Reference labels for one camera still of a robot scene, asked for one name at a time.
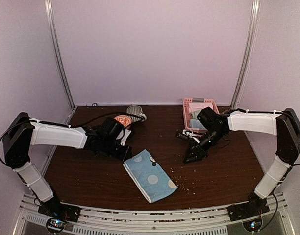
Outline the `pink plastic basket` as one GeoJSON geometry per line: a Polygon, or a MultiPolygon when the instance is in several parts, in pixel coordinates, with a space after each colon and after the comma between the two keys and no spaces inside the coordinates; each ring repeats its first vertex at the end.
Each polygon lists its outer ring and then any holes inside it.
{"type": "Polygon", "coordinates": [[[202,124],[194,119],[193,113],[201,111],[204,108],[210,107],[216,114],[219,114],[218,107],[214,100],[206,98],[183,98],[183,119],[184,129],[202,134],[206,132],[206,129],[202,124]]]}

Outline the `blue patterned towel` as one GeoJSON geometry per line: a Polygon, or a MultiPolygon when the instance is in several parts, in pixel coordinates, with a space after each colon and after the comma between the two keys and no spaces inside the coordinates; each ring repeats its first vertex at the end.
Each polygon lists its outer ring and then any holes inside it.
{"type": "Polygon", "coordinates": [[[150,204],[172,195],[178,189],[152,154],[145,149],[126,160],[123,167],[150,204]]]}

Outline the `light blue towel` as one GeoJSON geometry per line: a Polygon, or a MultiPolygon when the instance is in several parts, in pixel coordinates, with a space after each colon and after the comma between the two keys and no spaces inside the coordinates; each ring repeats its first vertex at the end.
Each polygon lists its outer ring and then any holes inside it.
{"type": "Polygon", "coordinates": [[[197,119],[191,119],[190,122],[189,122],[189,127],[191,129],[205,130],[205,127],[197,119]]]}

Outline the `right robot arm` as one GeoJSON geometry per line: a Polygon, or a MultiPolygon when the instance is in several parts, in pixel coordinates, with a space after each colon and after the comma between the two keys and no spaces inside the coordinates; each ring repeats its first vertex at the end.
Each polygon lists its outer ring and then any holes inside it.
{"type": "Polygon", "coordinates": [[[217,114],[210,107],[198,112],[198,121],[206,131],[198,137],[189,137],[184,153],[185,164],[201,161],[208,156],[208,150],[230,132],[245,132],[248,136],[264,137],[268,142],[264,149],[270,156],[270,166],[240,206],[230,206],[233,215],[238,212],[255,216],[266,210],[267,197],[283,183],[300,155],[300,120],[292,108],[282,111],[229,110],[217,114]]]}

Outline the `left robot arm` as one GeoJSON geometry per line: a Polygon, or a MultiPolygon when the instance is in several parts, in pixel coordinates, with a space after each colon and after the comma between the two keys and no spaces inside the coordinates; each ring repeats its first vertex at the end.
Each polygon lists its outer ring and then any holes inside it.
{"type": "Polygon", "coordinates": [[[21,112],[0,137],[0,161],[17,173],[52,217],[60,217],[64,212],[63,205],[32,163],[30,147],[71,147],[125,161],[132,157],[132,149],[126,144],[130,134],[130,130],[111,117],[101,125],[89,127],[87,124],[72,126],[40,121],[21,112]]]}

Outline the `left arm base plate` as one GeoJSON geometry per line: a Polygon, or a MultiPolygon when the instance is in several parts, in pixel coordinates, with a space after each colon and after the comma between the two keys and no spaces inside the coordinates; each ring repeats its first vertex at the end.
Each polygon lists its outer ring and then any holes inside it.
{"type": "Polygon", "coordinates": [[[58,199],[52,198],[46,202],[41,202],[38,213],[64,221],[77,222],[81,208],[62,204],[58,199]]]}

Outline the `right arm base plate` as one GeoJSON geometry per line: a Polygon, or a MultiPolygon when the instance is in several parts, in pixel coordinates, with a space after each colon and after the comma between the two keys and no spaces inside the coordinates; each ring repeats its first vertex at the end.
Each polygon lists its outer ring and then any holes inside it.
{"type": "Polygon", "coordinates": [[[259,208],[257,208],[254,205],[251,205],[250,202],[233,204],[227,207],[227,212],[230,221],[244,220],[260,216],[264,213],[268,213],[269,211],[270,208],[266,203],[264,203],[264,205],[260,206],[259,208]]]}

